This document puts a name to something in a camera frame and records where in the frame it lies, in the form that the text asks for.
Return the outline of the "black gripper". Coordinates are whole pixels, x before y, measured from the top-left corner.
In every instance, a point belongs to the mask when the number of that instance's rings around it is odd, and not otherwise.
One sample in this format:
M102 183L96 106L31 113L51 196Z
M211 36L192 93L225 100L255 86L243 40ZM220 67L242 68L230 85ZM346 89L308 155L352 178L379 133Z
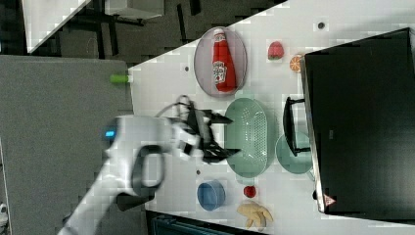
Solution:
M200 137L198 148L203 152L203 161L208 164L219 163L237 153L240 149L222 149L215 141L211 125L230 124L233 120L212 110L191 109L187 124Z

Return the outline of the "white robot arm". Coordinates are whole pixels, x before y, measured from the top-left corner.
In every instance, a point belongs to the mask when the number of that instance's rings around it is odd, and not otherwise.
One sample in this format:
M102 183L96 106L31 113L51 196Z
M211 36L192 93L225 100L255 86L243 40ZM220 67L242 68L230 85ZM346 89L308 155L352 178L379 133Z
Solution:
M196 108L188 110L186 119L115 117L104 132L108 159L57 235L94 235L111 204L126 211L151 201L159 186L144 184L144 161L150 155L171 154L184 161L200 158L208 164L235 155L236 149L219 146L211 130L214 123L231 122L221 114Z

